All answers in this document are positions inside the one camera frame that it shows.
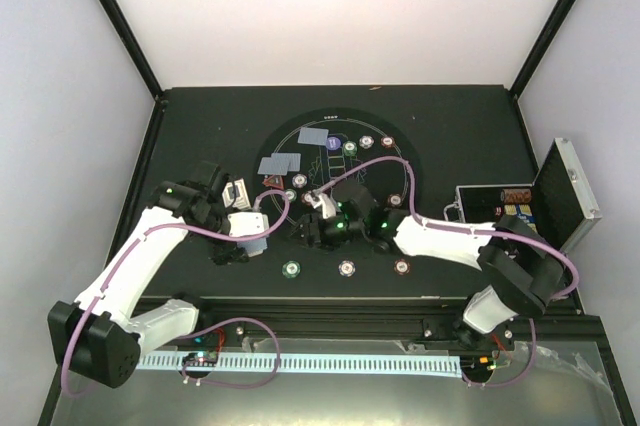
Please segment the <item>brown chips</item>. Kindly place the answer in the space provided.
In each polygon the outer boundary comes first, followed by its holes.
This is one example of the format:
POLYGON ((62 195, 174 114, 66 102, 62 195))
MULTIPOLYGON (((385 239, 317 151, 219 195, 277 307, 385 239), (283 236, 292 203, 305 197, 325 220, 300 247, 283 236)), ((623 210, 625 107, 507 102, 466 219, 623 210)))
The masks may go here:
POLYGON ((301 195, 301 200, 309 206, 313 206, 316 201, 316 195, 313 191, 307 191, 301 195))
POLYGON ((392 194, 388 197, 387 202, 391 207, 400 207, 403 203, 403 198, 401 195, 392 194))
POLYGON ((391 136, 382 137, 380 143, 384 148, 392 148, 395 146, 395 140, 391 136))

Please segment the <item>green chips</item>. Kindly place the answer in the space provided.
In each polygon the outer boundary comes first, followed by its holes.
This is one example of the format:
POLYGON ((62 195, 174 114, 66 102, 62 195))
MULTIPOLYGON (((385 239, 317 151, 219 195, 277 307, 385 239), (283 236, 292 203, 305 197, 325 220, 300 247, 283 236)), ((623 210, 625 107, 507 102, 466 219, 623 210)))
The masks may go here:
POLYGON ((295 190, 293 190, 293 189, 286 189, 286 190, 284 191, 284 193, 285 193, 286 198, 287 198, 287 200, 288 200, 289 202, 294 202, 294 201, 296 200, 296 198, 297 198, 297 193, 296 193, 296 191, 295 191, 295 190))
POLYGON ((343 144, 343 154, 347 157, 353 157, 357 154, 358 147, 353 141, 347 141, 343 144))

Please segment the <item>green chip stack source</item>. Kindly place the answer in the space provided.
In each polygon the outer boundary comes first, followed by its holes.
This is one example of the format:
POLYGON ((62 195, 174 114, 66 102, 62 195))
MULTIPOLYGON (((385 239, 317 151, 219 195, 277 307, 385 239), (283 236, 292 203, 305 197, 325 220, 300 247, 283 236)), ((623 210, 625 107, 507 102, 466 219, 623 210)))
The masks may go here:
POLYGON ((282 275, 287 279, 296 278, 301 272, 301 266, 297 261, 288 261, 282 266, 282 275))

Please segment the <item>red triangular button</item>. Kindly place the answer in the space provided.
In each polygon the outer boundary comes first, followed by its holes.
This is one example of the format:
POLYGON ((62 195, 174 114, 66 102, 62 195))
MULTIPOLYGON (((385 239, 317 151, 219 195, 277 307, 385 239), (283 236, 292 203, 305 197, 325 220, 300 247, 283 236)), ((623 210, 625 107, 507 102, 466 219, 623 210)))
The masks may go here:
POLYGON ((263 182, 262 184, 266 187, 266 188, 270 188, 270 189, 278 189, 278 190, 284 190, 284 182, 283 182, 283 177, 280 175, 271 175, 268 176, 263 182))

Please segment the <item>brown orange chip stack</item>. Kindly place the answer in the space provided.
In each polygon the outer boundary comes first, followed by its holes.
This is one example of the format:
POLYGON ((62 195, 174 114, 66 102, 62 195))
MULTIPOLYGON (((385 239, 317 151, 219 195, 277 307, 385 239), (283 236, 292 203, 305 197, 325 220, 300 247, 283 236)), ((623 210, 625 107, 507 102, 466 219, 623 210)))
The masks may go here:
POLYGON ((410 263, 404 259, 398 259, 394 263, 394 271, 398 275, 406 275, 410 272, 411 266, 410 263))

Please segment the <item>dealt card player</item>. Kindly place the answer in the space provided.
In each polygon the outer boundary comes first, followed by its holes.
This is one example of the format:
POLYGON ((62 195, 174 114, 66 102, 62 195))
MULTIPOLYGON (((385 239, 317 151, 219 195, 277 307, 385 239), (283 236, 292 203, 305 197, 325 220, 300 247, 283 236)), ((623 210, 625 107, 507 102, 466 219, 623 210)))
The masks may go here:
POLYGON ((281 175, 300 171, 300 153, 272 153, 271 158, 275 161, 276 170, 281 175))
POLYGON ((301 127, 297 143, 301 145, 325 146, 329 130, 325 128, 301 127))

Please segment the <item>purple round button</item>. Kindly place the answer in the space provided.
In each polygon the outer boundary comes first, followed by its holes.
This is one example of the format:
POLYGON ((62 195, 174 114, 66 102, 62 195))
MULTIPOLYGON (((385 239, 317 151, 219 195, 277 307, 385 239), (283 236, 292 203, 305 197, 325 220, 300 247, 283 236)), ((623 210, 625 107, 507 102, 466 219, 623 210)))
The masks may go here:
POLYGON ((342 148, 342 140, 337 136, 328 136, 325 147, 328 151, 337 151, 342 148))

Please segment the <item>dealt card top player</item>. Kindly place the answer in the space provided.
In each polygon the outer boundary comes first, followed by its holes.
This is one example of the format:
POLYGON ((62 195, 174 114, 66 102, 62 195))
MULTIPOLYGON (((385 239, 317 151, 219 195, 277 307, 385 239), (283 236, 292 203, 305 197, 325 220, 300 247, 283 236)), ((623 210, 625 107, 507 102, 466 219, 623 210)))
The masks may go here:
POLYGON ((297 143, 301 145, 325 146, 329 130, 325 128, 301 127, 297 143))

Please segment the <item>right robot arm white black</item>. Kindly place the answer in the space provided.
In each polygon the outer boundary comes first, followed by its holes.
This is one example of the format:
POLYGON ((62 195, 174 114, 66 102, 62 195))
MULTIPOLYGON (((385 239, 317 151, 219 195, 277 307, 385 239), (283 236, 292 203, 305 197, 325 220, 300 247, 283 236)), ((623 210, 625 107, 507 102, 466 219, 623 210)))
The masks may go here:
POLYGON ((399 202, 382 205, 352 180, 331 193, 310 191, 302 198, 312 210, 297 220, 290 236, 306 247, 334 250, 363 239, 383 254, 431 257, 480 271, 487 286, 468 298, 451 326, 464 349, 479 348, 498 326, 518 316, 542 316, 560 291, 563 255, 518 217, 471 225, 417 218, 399 202))

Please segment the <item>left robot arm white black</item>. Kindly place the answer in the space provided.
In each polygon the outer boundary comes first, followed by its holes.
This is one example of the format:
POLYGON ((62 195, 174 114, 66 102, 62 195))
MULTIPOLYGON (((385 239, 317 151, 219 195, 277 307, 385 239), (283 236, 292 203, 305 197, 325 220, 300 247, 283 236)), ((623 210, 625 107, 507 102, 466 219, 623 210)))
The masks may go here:
POLYGON ((214 163, 201 163, 189 180, 161 183, 106 269, 72 303, 59 301, 48 313, 62 385, 76 373, 117 388, 158 347, 181 336, 193 345, 207 343, 215 322, 195 298, 180 295, 139 316, 133 311, 190 227, 229 237, 231 214, 250 206, 243 180, 230 180, 214 163))

